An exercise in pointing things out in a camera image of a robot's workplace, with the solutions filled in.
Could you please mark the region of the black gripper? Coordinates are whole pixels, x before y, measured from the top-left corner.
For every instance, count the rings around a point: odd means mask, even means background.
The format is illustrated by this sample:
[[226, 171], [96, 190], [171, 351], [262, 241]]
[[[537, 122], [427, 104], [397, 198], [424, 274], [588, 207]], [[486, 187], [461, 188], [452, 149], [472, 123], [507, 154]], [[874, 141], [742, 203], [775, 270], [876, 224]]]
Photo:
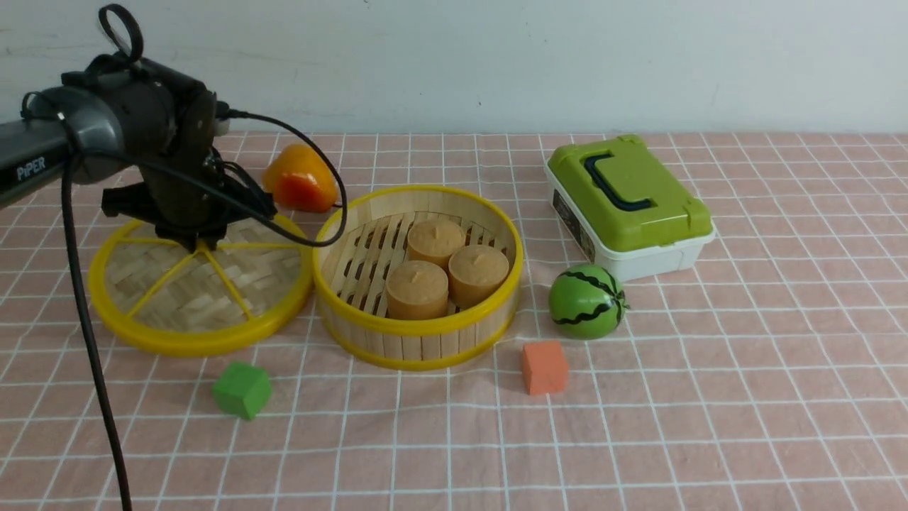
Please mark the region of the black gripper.
[[104, 190], [105, 216], [127, 216], [189, 252], [215, 249], [230, 224], [253, 214], [272, 220], [275, 201], [214, 148], [228, 106], [199, 80], [162, 65], [136, 65], [118, 91], [126, 107], [128, 162], [142, 181]]

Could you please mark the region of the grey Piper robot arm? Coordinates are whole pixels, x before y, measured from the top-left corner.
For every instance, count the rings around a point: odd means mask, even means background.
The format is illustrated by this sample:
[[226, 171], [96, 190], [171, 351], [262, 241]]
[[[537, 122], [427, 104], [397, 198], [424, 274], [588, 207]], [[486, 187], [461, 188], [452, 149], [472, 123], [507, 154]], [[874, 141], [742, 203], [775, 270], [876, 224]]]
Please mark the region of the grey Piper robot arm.
[[142, 181], [106, 189], [101, 210], [152, 224], [156, 236], [188, 251], [198, 242], [214, 248], [229, 224], [248, 217], [213, 190], [275, 217], [275, 203], [253, 178], [227, 174], [213, 146], [225, 104], [199, 80], [149, 60], [61, 79], [23, 104], [22, 119], [2, 125], [3, 206], [54, 182], [71, 164], [79, 185], [135, 165]]

